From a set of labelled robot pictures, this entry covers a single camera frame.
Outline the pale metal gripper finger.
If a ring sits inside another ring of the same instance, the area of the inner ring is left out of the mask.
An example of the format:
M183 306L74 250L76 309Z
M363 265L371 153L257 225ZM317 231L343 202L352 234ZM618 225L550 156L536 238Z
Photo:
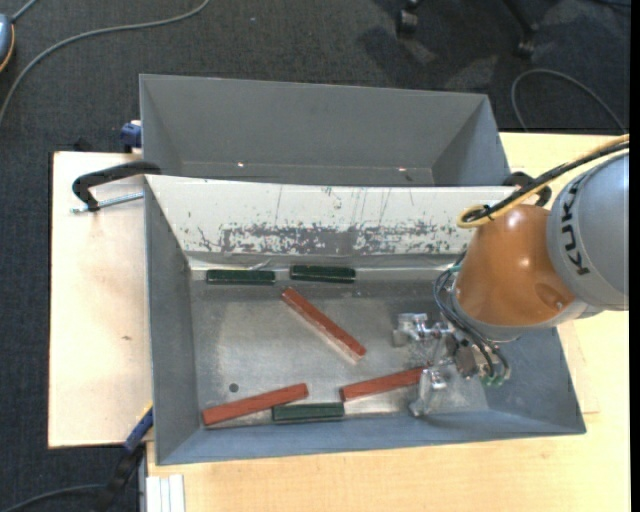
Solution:
M409 404L413 417L425 417L440 408L448 390L448 384L439 370L425 368L421 371L416 398Z
M443 339L451 330L445 322L431 322L426 313L402 313L397 317L391 342L394 347L409 343L427 344Z

